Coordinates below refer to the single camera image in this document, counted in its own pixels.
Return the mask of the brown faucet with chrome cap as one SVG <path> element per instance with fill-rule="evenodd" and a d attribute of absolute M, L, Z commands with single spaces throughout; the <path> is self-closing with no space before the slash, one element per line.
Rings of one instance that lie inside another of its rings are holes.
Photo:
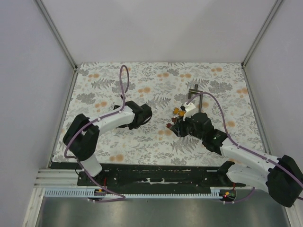
<path fill-rule="evenodd" d="M 178 120 L 177 117 L 171 118 L 170 122 L 166 124 L 166 128 L 170 129 L 173 125 L 176 124 L 177 120 Z"/>

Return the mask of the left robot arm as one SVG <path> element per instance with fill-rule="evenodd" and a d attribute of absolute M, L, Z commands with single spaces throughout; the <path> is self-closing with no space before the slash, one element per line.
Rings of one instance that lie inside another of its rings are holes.
<path fill-rule="evenodd" d="M 71 123 L 63 143 L 88 172 L 89 182 L 98 186 L 104 181 L 103 168 L 94 155 L 99 136 L 116 128 L 137 129 L 151 117 L 150 106 L 139 106 L 134 101 L 128 101 L 122 106 L 115 105 L 112 111 L 92 121 L 81 113 Z"/>

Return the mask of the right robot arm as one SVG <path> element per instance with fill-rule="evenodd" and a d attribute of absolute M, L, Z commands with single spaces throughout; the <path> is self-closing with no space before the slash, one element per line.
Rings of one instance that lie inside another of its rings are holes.
<path fill-rule="evenodd" d="M 303 174 L 292 157 L 276 157 L 235 145 L 225 132 L 214 128 L 205 113 L 173 118 L 166 127 L 177 137 L 200 139 L 208 151 L 230 159 L 217 174 L 222 186 L 232 182 L 252 186 L 285 207 L 293 206 L 303 191 Z"/>

